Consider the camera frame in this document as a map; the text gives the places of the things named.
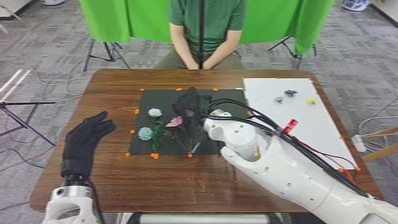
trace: person's hand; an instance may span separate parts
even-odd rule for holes
[[[79,174],[91,176],[95,150],[105,135],[116,130],[113,120],[104,121],[107,112],[84,119],[66,135],[61,176]]]
[[[205,63],[203,63],[203,69],[214,69],[214,67],[210,66],[210,63],[209,63],[209,61],[205,61]]]
[[[200,69],[200,65],[198,63],[187,66],[191,70],[198,70]]]

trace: green screen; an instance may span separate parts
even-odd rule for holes
[[[249,0],[242,44],[296,37],[304,55],[319,39],[335,0]],[[91,35],[104,42],[132,37],[171,42],[169,0],[81,0]]]

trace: white sheet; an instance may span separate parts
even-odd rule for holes
[[[345,157],[356,164],[328,108],[317,95],[313,81],[310,79],[249,78],[244,80],[244,83],[251,107],[265,113],[281,127],[287,126],[292,119],[297,119],[299,125],[292,134],[301,141],[319,151]],[[287,90],[299,92],[296,97],[290,98],[287,96]],[[278,97],[285,97],[281,104],[274,101]],[[317,99],[315,105],[310,105],[306,102],[310,97]],[[329,159],[326,161],[335,168],[340,168]],[[336,159],[336,161],[347,169],[352,169],[352,165],[345,160]]]

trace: blue object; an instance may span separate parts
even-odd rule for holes
[[[153,130],[152,130],[152,128],[148,128],[148,127],[141,128],[139,138],[141,138],[143,141],[150,141],[153,139]]]
[[[370,5],[370,0],[345,0],[344,8],[354,12],[365,11]]]
[[[287,90],[285,91],[285,94],[288,95],[288,97],[296,97],[296,94],[297,94],[299,92],[296,91],[296,90]]]

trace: tripod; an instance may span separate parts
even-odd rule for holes
[[[29,122],[33,120],[33,116],[38,110],[40,105],[43,104],[56,104],[56,102],[27,102],[27,103],[6,103],[0,102],[0,110],[4,111],[4,113],[8,114],[8,116],[11,117],[11,119],[17,121],[17,123],[20,124],[20,127],[13,128],[11,130],[8,130],[4,133],[0,133],[0,137],[8,134],[11,134],[13,132],[17,132],[20,129],[29,129],[33,131],[33,133],[38,135],[38,137],[43,138],[43,140],[49,142],[49,144],[52,146],[56,146],[54,142],[50,141],[50,139],[47,138],[47,136],[40,133],[40,131],[33,128],[33,126],[29,125]],[[8,106],[22,106],[22,105],[34,105],[34,109],[31,111],[29,114],[29,118],[24,121],[22,118],[17,116],[17,114],[11,112]]]
[[[287,41],[290,40],[290,38],[292,37],[287,37],[285,39],[283,39],[283,41],[274,45],[274,47],[269,49],[269,51],[272,51],[278,47],[280,47],[280,45],[283,44],[283,46],[287,47],[287,49],[288,49],[288,51],[290,51],[290,55],[292,55],[292,57],[299,60],[299,62],[297,62],[297,70],[301,69],[301,66],[303,66],[303,55],[301,54],[296,54],[296,52],[294,52],[294,50],[290,49],[290,46],[288,46],[288,44],[287,44]],[[319,50],[317,50],[317,44],[313,44],[313,50],[315,50],[315,57],[317,57],[317,54],[319,54]]]
[[[207,1],[200,2],[200,69],[203,69],[205,63],[205,23],[207,23]]]
[[[121,59],[127,68],[130,68],[129,62],[127,62],[127,60],[125,60],[125,58],[121,56],[121,52],[118,50],[118,48],[123,49],[121,45],[118,43],[104,42],[104,47],[105,47],[107,56],[109,56],[109,58],[104,58],[104,57],[93,55],[95,44],[97,44],[97,40],[93,39],[91,40],[89,54],[88,54],[88,58],[86,58],[84,72],[88,72],[88,70],[89,70],[91,58],[98,58],[98,59],[102,59],[107,62],[116,62]]]

